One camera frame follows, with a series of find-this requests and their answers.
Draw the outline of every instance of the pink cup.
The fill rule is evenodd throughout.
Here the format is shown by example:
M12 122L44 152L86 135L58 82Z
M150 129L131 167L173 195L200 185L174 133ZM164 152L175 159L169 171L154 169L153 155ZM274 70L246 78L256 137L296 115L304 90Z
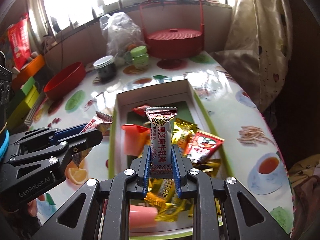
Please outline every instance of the pink cup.
M139 156L150 134L150 129L136 124L124 124L124 154Z
M129 228L155 227L158 210L155 207L130 205Z

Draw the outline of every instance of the red basket lid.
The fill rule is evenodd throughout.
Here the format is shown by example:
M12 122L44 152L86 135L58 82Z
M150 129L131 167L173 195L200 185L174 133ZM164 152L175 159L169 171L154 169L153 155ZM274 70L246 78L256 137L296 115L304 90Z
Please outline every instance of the red basket lid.
M167 29L151 33L147 36L151 40L182 40L201 36L200 31L192 29Z

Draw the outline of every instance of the red bowl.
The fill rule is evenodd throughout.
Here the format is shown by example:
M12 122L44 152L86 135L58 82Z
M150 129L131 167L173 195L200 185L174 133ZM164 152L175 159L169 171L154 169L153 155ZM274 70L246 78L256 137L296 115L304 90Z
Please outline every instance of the red bowl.
M56 74L44 87L43 91L52 101L63 98L75 89L85 77L85 69L81 62L76 62Z

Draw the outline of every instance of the beige curtain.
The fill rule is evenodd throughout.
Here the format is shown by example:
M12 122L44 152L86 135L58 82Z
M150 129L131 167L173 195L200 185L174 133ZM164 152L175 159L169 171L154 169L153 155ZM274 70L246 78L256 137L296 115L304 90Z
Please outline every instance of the beige curtain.
M288 0L236 0L225 50L212 56L263 112L284 85L291 51Z

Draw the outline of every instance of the yellow box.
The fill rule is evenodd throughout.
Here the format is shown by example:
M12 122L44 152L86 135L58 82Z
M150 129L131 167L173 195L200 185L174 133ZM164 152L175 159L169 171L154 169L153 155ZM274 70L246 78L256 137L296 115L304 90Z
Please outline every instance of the yellow box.
M33 107L38 97L39 92L33 85L25 99L21 101L21 103L17 106L17 108L12 112L12 114L8 118L7 129L9 131L23 123L24 118L29 113L30 109Z

